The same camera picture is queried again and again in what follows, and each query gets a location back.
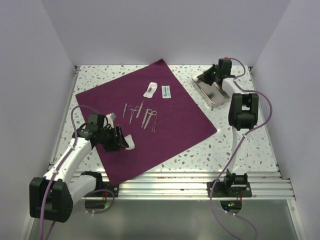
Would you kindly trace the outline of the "stainless steel tray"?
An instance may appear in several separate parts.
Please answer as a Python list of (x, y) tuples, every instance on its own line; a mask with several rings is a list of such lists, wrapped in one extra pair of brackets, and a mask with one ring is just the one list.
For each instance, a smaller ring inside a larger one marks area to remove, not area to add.
[(196, 75), (191, 79), (197, 92), (211, 108), (226, 103), (230, 98), (215, 82), (212, 85), (206, 84), (200, 81)]

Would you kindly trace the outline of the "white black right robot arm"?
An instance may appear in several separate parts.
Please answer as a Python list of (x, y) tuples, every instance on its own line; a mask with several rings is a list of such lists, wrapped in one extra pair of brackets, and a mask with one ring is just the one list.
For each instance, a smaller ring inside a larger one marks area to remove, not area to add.
[(207, 183), (208, 194), (213, 198), (251, 197), (248, 181), (248, 144), (241, 137), (244, 130), (252, 130), (258, 123), (259, 96), (244, 93), (234, 83), (232, 60), (220, 58), (217, 64), (193, 76), (193, 84), (205, 101), (218, 106), (230, 99), (228, 124), (232, 129), (232, 160), (224, 170), (223, 179)]

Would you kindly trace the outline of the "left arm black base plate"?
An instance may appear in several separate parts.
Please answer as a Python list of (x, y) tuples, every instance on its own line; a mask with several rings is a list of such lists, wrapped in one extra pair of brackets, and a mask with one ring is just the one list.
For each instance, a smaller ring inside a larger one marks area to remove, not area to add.
[[(113, 193), (114, 197), (117, 198), (119, 196), (119, 185), (111, 185), (109, 181), (103, 182), (103, 189), (108, 190)], [(104, 198), (112, 198), (112, 194), (110, 192), (103, 191), (100, 195)]]

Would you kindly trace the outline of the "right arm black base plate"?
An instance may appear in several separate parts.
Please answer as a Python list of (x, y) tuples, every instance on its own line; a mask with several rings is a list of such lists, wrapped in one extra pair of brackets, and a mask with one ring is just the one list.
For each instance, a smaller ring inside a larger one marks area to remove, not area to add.
[(250, 198), (253, 196), (251, 185), (249, 182), (236, 182), (231, 186), (226, 186), (224, 182), (218, 181), (212, 191), (212, 186), (214, 182), (209, 181), (206, 183), (206, 189), (208, 196), (212, 196), (213, 198)]

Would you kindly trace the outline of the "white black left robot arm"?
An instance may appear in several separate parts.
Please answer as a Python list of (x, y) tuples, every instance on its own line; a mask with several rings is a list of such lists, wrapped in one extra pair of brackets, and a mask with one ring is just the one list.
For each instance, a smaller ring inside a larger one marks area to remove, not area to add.
[(69, 146), (58, 162), (42, 177), (31, 180), (29, 214), (32, 218), (64, 223), (79, 200), (106, 191), (98, 172), (87, 170), (77, 180), (72, 178), (93, 148), (103, 147), (106, 152), (111, 152), (129, 147), (121, 127), (114, 125), (115, 118), (114, 113), (90, 114), (88, 121), (74, 130)]

